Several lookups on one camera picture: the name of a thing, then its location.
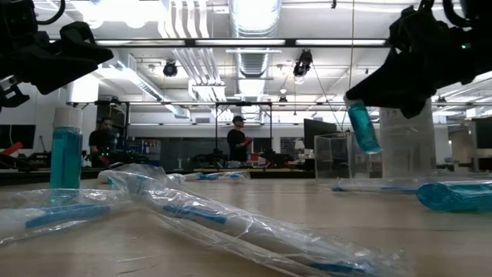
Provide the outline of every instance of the black shirt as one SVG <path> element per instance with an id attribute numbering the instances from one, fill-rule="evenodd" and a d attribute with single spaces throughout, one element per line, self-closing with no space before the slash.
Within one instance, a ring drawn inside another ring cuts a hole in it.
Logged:
<path id="1" fill-rule="evenodd" d="M 228 144 L 229 144 L 229 159 L 231 161 L 246 162 L 248 160 L 248 155 L 246 154 L 246 146 L 237 147 L 238 144 L 246 141 L 246 136 L 243 132 L 236 129 L 232 129 L 228 133 Z"/>
<path id="2" fill-rule="evenodd" d="M 106 147 L 111 149 L 114 142 L 113 135 L 105 130 L 95 130 L 89 136 L 89 146 L 95 146 L 98 150 Z"/>

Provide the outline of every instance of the blue liquid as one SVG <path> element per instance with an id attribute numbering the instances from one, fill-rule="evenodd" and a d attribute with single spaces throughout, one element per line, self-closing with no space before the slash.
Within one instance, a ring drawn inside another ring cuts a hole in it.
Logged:
<path id="1" fill-rule="evenodd" d="M 431 183 L 417 191 L 419 201 L 429 209 L 445 212 L 492 211 L 492 185 L 445 185 Z"/>
<path id="2" fill-rule="evenodd" d="M 381 153 L 381 146 L 377 141 L 376 131 L 366 106 L 362 102 L 351 105 L 348 108 L 348 116 L 351 119 L 357 143 L 362 151 L 366 154 Z"/>
<path id="3" fill-rule="evenodd" d="M 53 132 L 50 189 L 79 189 L 82 171 L 80 129 L 60 127 Z"/>

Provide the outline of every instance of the workbench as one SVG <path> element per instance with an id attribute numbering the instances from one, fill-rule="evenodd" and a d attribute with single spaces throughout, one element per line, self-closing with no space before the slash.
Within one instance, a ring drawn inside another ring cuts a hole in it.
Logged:
<path id="1" fill-rule="evenodd" d="M 403 249 L 418 276 L 492 274 L 492 214 L 432 212 L 412 195 L 331 192 L 314 180 L 187 183 L 212 199 L 364 246 Z M 3 186 L 0 192 L 46 184 Z M 85 188 L 105 188 L 84 180 Z M 0 275 L 122 277 L 285 276 L 176 232 L 145 210 L 0 248 Z"/>

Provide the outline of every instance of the man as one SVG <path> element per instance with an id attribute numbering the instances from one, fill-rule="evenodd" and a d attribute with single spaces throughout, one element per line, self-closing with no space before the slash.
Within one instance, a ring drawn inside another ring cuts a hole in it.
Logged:
<path id="1" fill-rule="evenodd" d="M 102 118 L 99 127 L 89 136 L 93 168 L 106 168 L 110 164 L 108 155 L 113 148 L 114 142 L 111 134 L 112 126 L 113 122 L 110 118 Z"/>
<path id="2" fill-rule="evenodd" d="M 236 115 L 232 119 L 234 128 L 228 133 L 229 144 L 229 160 L 240 162 L 246 162 L 248 160 L 248 154 L 246 153 L 248 145 L 251 143 L 251 138 L 246 138 L 242 129 L 244 127 L 244 118 Z"/>

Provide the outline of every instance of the computer screen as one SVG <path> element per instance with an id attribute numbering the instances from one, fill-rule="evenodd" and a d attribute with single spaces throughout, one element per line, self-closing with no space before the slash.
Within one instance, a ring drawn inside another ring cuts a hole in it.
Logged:
<path id="1" fill-rule="evenodd" d="M 314 149 L 314 137 L 316 135 L 330 135 L 334 133 L 337 133 L 337 126 L 335 124 L 304 119 L 304 147 L 306 149 Z"/>
<path id="2" fill-rule="evenodd" d="M 36 125 L 0 125 L 0 149 L 7 149 L 16 142 L 22 143 L 22 149 L 33 149 L 35 133 Z"/>

